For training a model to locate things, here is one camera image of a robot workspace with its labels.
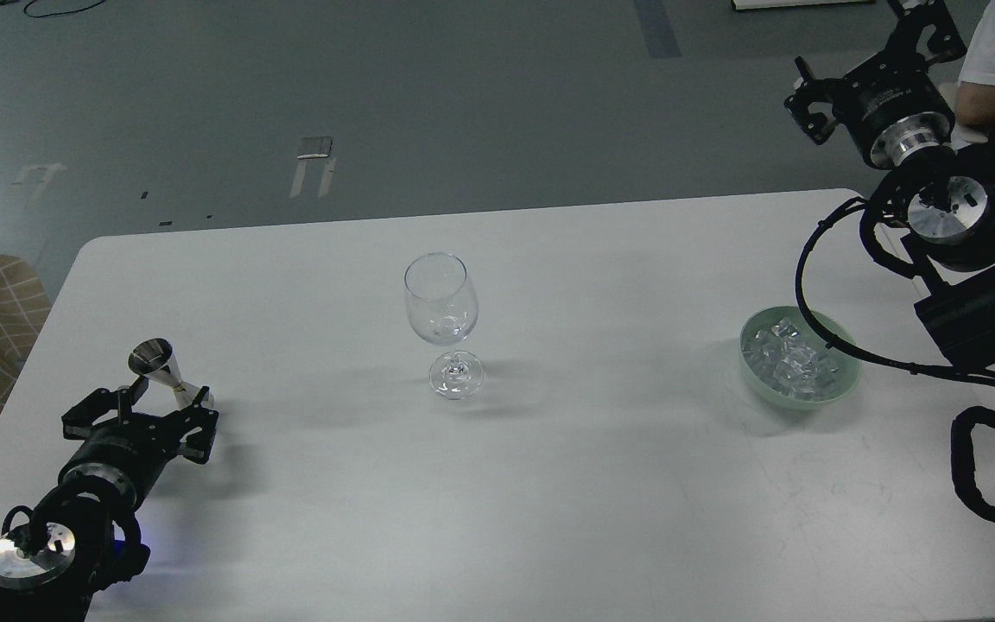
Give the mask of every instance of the black cable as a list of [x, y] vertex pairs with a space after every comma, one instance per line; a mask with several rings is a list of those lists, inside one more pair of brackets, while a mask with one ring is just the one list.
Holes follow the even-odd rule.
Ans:
[[82, 9], [72, 9], [71, 11], [59, 11], [55, 13], [41, 13], [40, 15], [35, 16], [33, 13], [29, 12], [29, 8], [32, 7], [33, 4], [37, 4], [40, 1], [41, 0], [29, 0], [29, 2], [25, 3], [24, 7], [22, 7], [21, 11], [25, 13], [25, 15], [34, 17], [35, 19], [41, 19], [41, 17], [74, 16], [75, 13], [82, 13], [83, 11], [88, 11], [98, 7], [99, 4], [105, 3], [106, 0], [98, 0], [97, 3], [91, 4], [90, 7], [83, 7]]
[[813, 314], [812, 308], [809, 308], [808, 303], [805, 301], [804, 277], [805, 263], [808, 261], [808, 256], [813, 252], [813, 249], [816, 248], [816, 244], [819, 239], [821, 239], [821, 236], [824, 235], [828, 229], [836, 225], [838, 221], [852, 215], [852, 213], [862, 212], [867, 205], [867, 200], [864, 200], [864, 198], [861, 197], [854, 197], [852, 200], [845, 201], [844, 204], [840, 205], [840, 207], [834, 209], [828, 217], [819, 221], [813, 235], [809, 236], [808, 241], [805, 243], [805, 247], [802, 248], [801, 259], [797, 260], [797, 272], [796, 275], [794, 275], [794, 291], [797, 295], [797, 307], [801, 310], [801, 315], [804, 316], [805, 322], [807, 322], [808, 325], [816, 331], [819, 338], [824, 340], [826, 347], [834, 347], [834, 349], [844, 352], [844, 354], [849, 355], [849, 357], [860, 359], [860, 361], [887, 367], [896, 367], [898, 370], [905, 370], [913, 375], [923, 374], [925, 377], [950, 379], [950, 381], [955, 382], [983, 384], [995, 387], [995, 371], [963, 371], [957, 369], [957, 367], [948, 365], [905, 363], [902, 361], [896, 361], [895, 359], [881, 357], [880, 354], [874, 354], [868, 350], [861, 349], [861, 347], [855, 346], [853, 343], [850, 343], [842, 339], [839, 335], [829, 331], [827, 327], [825, 327], [824, 324], [816, 318], [816, 315]]
[[10, 511], [7, 512], [7, 517], [3, 519], [3, 531], [0, 531], [0, 534], [3, 534], [4, 536], [9, 534], [10, 524], [13, 523], [13, 517], [17, 516], [17, 512], [23, 513], [23, 515], [25, 515], [28, 519], [33, 518], [33, 511], [31, 511], [31, 509], [29, 509], [26, 505], [15, 505], [15, 507], [10, 508]]

